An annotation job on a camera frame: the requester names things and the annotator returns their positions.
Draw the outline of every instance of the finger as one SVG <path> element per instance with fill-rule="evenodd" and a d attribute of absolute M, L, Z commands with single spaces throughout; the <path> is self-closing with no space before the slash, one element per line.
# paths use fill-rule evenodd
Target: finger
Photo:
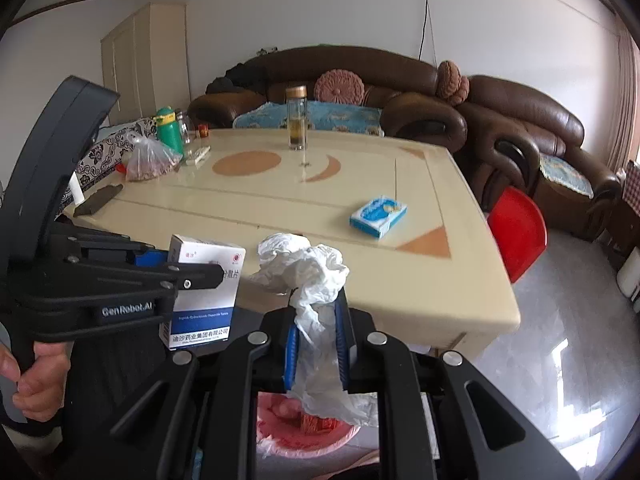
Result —
<path fill-rule="evenodd" d="M 50 409 L 45 410 L 44 412 L 30 412 L 28 410 L 23 410 L 22 414 L 26 418 L 30 418 L 31 420 L 37 420 L 38 422 L 47 422 L 51 420 L 53 416 L 58 412 L 58 409 Z"/>
<path fill-rule="evenodd" d="M 18 361 L 15 360 L 15 357 L 3 344 L 0 344 L 0 375 L 11 381 L 20 379 Z"/>
<path fill-rule="evenodd" d="M 39 357 L 20 377 L 18 392 L 28 396 L 41 392 L 48 386 L 64 384 L 69 368 L 71 362 L 66 354 Z"/>
<path fill-rule="evenodd" d="M 59 409 L 62 406 L 63 389 L 61 386 L 52 386 L 43 392 L 24 396 L 15 394 L 13 396 L 14 405 L 19 410 L 28 412 L 44 412 L 46 410 Z"/>
<path fill-rule="evenodd" d="M 36 357 L 60 355 L 66 353 L 66 343 L 38 343 L 33 344 L 33 353 Z"/>

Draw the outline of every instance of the tiled floor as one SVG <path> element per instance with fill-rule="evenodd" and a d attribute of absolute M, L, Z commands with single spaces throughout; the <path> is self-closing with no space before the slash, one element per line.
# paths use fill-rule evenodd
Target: tiled floor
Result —
<path fill-rule="evenodd" d="M 640 324 L 598 244 L 550 232 L 548 248 L 514 286 L 520 329 L 474 362 L 592 480 L 640 413 Z M 238 310 L 234 332 L 260 317 Z M 347 446 L 314 460 L 258 459 L 259 480 L 306 480 L 375 449 L 363 428 Z"/>

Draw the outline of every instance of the black white floral cloth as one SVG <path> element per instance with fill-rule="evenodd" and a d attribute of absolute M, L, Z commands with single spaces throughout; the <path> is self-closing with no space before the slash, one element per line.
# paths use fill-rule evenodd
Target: black white floral cloth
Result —
<path fill-rule="evenodd" d="M 145 137 L 155 137 L 156 120 L 155 118 L 143 118 L 132 123 L 100 128 L 98 138 L 103 137 L 105 133 L 107 133 L 107 136 L 94 144 L 89 153 L 76 167 L 76 174 L 82 191 L 86 191 L 113 173 L 116 165 L 122 160 L 122 155 L 133 150 L 133 145 L 127 140 L 129 132 L 144 135 Z M 67 187 L 62 197 L 58 214 L 62 213 L 62 210 L 71 204 L 73 200 L 71 190 Z"/>

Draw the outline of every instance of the green thermos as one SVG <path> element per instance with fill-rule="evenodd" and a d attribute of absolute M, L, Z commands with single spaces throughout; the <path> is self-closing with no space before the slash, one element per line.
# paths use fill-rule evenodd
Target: green thermos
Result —
<path fill-rule="evenodd" d="M 184 155 L 180 124 L 175 121 L 175 112 L 169 106 L 160 108 L 156 114 L 156 135 L 160 142 L 166 144 L 174 152 Z"/>

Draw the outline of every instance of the medicine box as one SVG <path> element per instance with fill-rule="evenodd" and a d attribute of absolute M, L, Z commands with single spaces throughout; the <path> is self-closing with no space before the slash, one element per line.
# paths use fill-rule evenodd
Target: medicine box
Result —
<path fill-rule="evenodd" d="M 178 235 L 171 238 L 168 262 L 220 264 L 225 274 L 217 288 L 178 292 L 171 321 L 160 326 L 160 338 L 169 349 L 229 337 L 245 252 L 233 244 Z"/>
<path fill-rule="evenodd" d="M 349 224 L 376 238 L 382 238 L 406 213 L 406 204 L 380 196 L 358 209 Z"/>

